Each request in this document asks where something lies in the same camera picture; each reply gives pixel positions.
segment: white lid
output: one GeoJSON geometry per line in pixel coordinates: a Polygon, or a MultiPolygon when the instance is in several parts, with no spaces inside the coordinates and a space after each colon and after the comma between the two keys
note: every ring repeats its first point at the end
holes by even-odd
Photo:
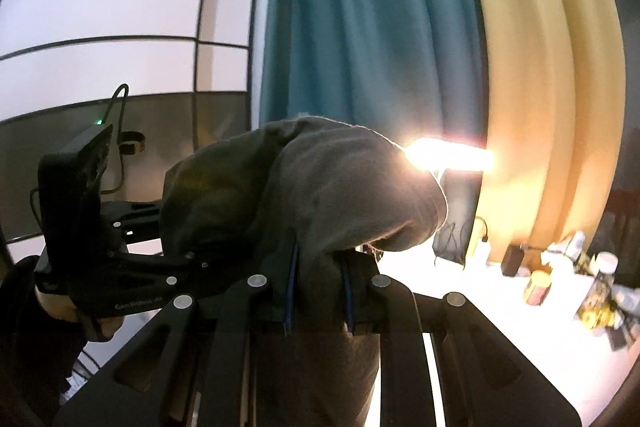
{"type": "Polygon", "coordinates": [[[611,252],[601,252],[596,258],[598,270],[607,275],[614,274],[618,267],[618,258],[611,252]]]}

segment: dark wall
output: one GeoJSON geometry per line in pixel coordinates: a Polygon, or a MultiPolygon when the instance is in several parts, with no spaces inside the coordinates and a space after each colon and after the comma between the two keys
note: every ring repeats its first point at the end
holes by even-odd
{"type": "MultiPolygon", "coordinates": [[[[193,106],[200,146],[242,133],[246,128],[246,94],[198,93],[130,97],[124,130],[141,131],[145,150],[125,157],[126,185],[109,198],[146,201],[162,196],[164,173],[193,153],[193,106]]],[[[99,120],[104,101],[52,108],[0,122],[0,216],[7,241],[38,233],[29,207],[29,191],[37,186],[41,156],[56,150],[99,120]]],[[[120,104],[111,111],[117,123],[120,104]]],[[[111,147],[102,187],[117,185],[117,148],[111,147]]]]}

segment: teal curtain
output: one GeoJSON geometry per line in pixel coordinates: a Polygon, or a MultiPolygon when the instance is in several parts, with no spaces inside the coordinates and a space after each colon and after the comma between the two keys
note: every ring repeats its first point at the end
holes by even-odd
{"type": "MultiPolygon", "coordinates": [[[[269,0],[260,122],[321,115],[402,146],[421,136],[483,146],[481,22],[478,0],[269,0]]],[[[461,259],[479,182],[447,173],[440,255],[461,259]]]]}

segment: black electronic device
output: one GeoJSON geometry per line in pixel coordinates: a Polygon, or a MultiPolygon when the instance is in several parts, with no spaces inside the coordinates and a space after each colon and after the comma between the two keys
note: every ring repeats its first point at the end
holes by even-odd
{"type": "MultiPolygon", "coordinates": [[[[70,296],[90,338],[100,339],[97,318],[162,309],[62,406],[54,427],[259,425],[255,338],[292,332],[303,252],[291,233],[260,261],[237,243],[176,258],[129,253],[127,243],[159,237],[160,206],[100,203],[110,133],[92,127],[40,164],[47,247],[36,283],[70,296]]],[[[436,425],[436,370],[448,427],[581,425],[571,404],[465,296],[414,294],[380,275],[367,251],[336,252],[335,261],[348,331],[380,338],[382,427],[436,425]],[[436,367],[429,367],[424,333],[436,367]]]]}

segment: white table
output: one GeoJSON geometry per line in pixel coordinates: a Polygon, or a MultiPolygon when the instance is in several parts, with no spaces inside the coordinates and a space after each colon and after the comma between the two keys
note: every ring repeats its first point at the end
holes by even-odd
{"type": "MultiPolygon", "coordinates": [[[[450,291],[465,295],[575,407],[583,426],[590,425],[622,385],[640,354],[640,342],[629,350],[612,352],[606,335],[594,336],[579,321],[558,317],[551,293],[540,307],[526,305],[522,300],[526,277],[504,277],[499,266],[462,271],[452,263],[446,265],[434,266],[427,242],[405,252],[385,253],[380,272],[416,293],[437,298],[450,291]]],[[[426,347],[431,362],[433,351],[426,347]]],[[[444,427],[439,386],[435,371],[431,373],[437,425],[444,427]]],[[[367,427],[380,424],[378,384],[367,427]]]]}

